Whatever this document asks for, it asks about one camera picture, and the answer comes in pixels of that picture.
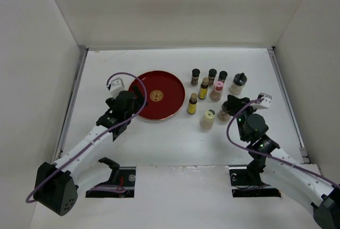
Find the cream squeeze bottle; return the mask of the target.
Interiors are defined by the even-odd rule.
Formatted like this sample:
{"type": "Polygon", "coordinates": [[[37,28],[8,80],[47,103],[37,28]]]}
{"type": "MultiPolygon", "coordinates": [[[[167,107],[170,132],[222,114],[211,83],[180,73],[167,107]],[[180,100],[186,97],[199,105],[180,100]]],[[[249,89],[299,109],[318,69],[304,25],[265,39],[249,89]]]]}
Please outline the cream squeeze bottle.
{"type": "Polygon", "coordinates": [[[215,111],[212,109],[206,110],[200,120],[200,126],[205,130],[210,130],[215,121],[215,111]]]}

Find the yellow label bottle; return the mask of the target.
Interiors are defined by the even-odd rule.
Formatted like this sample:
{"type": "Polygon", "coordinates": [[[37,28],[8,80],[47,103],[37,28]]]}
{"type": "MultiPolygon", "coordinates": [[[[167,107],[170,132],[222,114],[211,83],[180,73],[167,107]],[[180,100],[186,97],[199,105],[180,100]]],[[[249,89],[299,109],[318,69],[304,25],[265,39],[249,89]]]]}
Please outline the yellow label bottle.
{"type": "Polygon", "coordinates": [[[188,107],[187,107],[187,112],[191,115],[196,113],[197,98],[198,98],[198,96],[197,96],[196,93],[192,93],[191,96],[190,96],[188,107]]]}
{"type": "Polygon", "coordinates": [[[208,86],[209,86],[209,79],[207,77],[204,77],[202,79],[202,83],[198,92],[198,98],[199,99],[205,99],[208,92],[208,86]]]}

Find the yellow label bottle front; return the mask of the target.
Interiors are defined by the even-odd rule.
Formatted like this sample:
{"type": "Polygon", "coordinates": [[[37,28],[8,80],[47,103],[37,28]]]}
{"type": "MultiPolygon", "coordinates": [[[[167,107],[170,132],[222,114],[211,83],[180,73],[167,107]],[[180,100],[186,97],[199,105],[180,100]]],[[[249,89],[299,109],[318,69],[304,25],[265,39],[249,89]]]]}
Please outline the yellow label bottle front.
{"type": "Polygon", "coordinates": [[[187,107],[187,112],[191,115],[196,113],[197,98],[198,98],[198,96],[197,96],[196,93],[192,93],[191,96],[190,96],[188,107],[187,107]]]}

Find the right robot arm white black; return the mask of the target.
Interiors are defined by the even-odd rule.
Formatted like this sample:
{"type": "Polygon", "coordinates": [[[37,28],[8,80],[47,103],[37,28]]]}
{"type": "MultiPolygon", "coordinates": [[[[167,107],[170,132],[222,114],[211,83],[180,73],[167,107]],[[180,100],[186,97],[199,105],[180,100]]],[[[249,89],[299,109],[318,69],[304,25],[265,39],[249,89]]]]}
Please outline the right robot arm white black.
{"type": "Polygon", "coordinates": [[[268,109],[271,96],[260,93],[250,100],[228,95],[223,105],[231,121],[237,123],[240,140],[248,143],[244,150],[253,158],[246,169],[248,181],[284,192],[305,208],[320,228],[339,228],[339,184],[302,166],[267,135],[269,127],[256,111],[268,109]]]}

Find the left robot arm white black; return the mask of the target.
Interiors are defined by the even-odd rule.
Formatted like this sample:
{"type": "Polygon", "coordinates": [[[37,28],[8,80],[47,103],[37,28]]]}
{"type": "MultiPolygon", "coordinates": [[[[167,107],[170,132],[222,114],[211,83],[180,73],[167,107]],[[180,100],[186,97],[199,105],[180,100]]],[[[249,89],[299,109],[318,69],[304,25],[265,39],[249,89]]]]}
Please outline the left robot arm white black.
{"type": "Polygon", "coordinates": [[[120,91],[116,98],[107,99],[109,109],[88,133],[66,155],[53,163],[42,163],[36,175],[32,198],[59,216],[66,215],[78,198],[79,176],[96,162],[109,167],[101,173],[106,185],[115,185],[119,180],[119,165],[107,157],[100,157],[105,140],[116,140],[147,104],[147,90],[133,86],[131,91],[120,91]]]}

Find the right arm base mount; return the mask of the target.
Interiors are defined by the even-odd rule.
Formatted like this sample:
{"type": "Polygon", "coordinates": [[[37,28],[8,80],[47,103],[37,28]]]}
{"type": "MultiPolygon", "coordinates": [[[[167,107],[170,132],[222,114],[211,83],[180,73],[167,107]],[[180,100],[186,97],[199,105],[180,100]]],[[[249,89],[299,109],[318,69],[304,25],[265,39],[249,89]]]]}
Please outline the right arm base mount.
{"type": "Polygon", "coordinates": [[[281,192],[259,178],[253,178],[246,166],[230,166],[229,177],[234,198],[280,198],[281,192]]]}

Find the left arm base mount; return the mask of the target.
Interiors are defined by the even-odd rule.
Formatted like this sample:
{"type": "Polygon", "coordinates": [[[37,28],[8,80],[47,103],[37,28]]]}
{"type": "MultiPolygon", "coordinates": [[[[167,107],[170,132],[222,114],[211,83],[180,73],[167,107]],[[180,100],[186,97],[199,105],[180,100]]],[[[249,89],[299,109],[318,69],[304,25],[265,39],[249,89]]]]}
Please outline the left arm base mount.
{"type": "Polygon", "coordinates": [[[134,198],[137,168],[120,167],[107,157],[98,162],[109,169],[109,175],[86,191],[86,198],[134,198]]]}

